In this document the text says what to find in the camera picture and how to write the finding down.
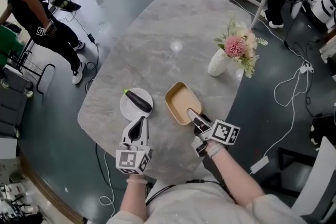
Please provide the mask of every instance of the gray concrete floor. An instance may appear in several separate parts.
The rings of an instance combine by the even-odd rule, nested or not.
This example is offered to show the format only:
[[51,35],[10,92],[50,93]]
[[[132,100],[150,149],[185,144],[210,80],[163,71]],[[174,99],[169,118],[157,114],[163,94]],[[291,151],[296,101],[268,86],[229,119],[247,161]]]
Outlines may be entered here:
[[[73,1],[82,5],[82,9],[76,13],[76,18],[85,30],[95,37],[100,49],[101,66],[116,40],[153,0]],[[238,1],[255,13],[255,6]],[[282,11],[285,28],[274,31],[281,39],[284,39],[291,25],[288,9],[289,6],[286,5]],[[65,16],[67,20],[72,19],[71,14],[56,13],[59,19]],[[96,48],[77,22],[63,22],[87,43],[86,49],[79,53],[79,57],[85,61],[95,61]],[[320,38],[320,34],[309,25],[304,14],[300,14],[289,35],[289,43],[298,41],[304,46],[307,40]],[[267,39],[269,45],[258,49],[260,59],[256,66],[256,74],[252,79],[243,78],[227,119],[228,122],[241,127],[239,139],[230,148],[230,152],[246,170],[289,130],[291,107],[278,106],[273,99],[273,89],[279,82],[291,78],[302,63],[298,57],[285,49],[262,23],[258,22],[255,33]],[[314,84],[309,94],[312,100],[310,109],[314,114],[332,112],[336,97],[335,82],[331,79],[331,71],[319,56],[319,48],[319,45],[313,45],[313,50],[309,51],[309,58],[315,69]],[[37,173],[71,208],[94,223],[106,223],[112,213],[111,207],[100,205],[99,197],[111,196],[111,191],[100,174],[95,156],[95,143],[77,123],[77,115],[86,95],[84,85],[93,75],[93,71],[86,70],[83,82],[74,86],[71,83],[70,67],[61,56],[40,46],[34,46],[33,52],[34,62],[41,66],[51,62],[56,65],[56,70],[49,70],[47,73],[52,79],[45,96],[36,94],[29,100],[19,146]],[[279,89],[278,96],[282,102],[290,99],[293,86],[293,83],[289,83]],[[300,89],[304,87],[305,79],[302,78]],[[309,141],[311,117],[304,107],[305,97],[297,97],[293,130],[277,146],[316,156],[314,146]],[[98,148],[98,152],[103,163],[102,149]],[[259,182],[276,171],[276,147],[268,156],[271,164],[254,176]],[[107,161],[115,191],[115,206],[118,210],[126,187],[125,176],[115,169],[114,158],[108,156]],[[295,183],[297,180],[293,178],[290,181]],[[334,186],[335,184],[332,184],[333,189],[328,191],[330,195],[335,192]],[[325,202],[328,202],[329,196],[325,197]],[[289,205],[293,203],[292,199],[282,198]],[[311,216],[310,222],[313,223],[323,212],[322,209],[317,211],[316,216]]]

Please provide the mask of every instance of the gray marble table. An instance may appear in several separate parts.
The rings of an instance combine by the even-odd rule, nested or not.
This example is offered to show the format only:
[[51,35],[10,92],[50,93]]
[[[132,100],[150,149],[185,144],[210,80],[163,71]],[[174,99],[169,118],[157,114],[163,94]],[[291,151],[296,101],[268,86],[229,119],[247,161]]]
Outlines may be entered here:
[[217,51],[214,38],[232,16],[251,24],[248,13],[225,0],[154,0],[111,49],[79,112],[80,126],[115,156],[129,124],[119,109],[122,89],[143,88],[154,101],[149,116],[153,157],[145,174],[170,184],[189,178],[201,161],[191,147],[193,126],[175,121],[165,94],[183,81],[202,103],[203,113],[212,120],[226,119],[241,80],[237,66],[217,78],[207,73],[207,66]]

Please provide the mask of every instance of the eggplant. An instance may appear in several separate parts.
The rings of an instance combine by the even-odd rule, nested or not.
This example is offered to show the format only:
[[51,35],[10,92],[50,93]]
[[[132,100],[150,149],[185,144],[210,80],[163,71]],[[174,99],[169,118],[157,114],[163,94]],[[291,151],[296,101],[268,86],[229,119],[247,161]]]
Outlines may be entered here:
[[142,111],[144,112],[151,112],[152,111],[152,106],[148,104],[145,100],[143,100],[140,96],[136,95],[134,92],[128,90],[128,89],[123,89],[125,95]]

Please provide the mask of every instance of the white vase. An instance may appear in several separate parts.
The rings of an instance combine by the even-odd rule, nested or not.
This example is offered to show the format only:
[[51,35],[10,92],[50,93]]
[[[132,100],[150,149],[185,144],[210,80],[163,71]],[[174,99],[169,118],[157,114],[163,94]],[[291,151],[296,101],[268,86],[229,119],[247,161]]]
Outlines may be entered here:
[[224,50],[219,49],[215,55],[213,55],[209,66],[208,66],[208,73],[212,77],[217,77],[222,74],[228,67],[231,59],[228,57]]

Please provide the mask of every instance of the wooden tray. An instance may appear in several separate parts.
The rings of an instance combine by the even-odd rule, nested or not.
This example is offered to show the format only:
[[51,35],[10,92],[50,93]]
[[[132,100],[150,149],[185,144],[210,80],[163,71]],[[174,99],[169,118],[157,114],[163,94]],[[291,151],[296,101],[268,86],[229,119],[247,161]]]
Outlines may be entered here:
[[202,105],[194,93],[183,82],[178,82],[165,95],[166,104],[180,125],[191,123],[187,109],[192,108],[198,114],[202,112]]

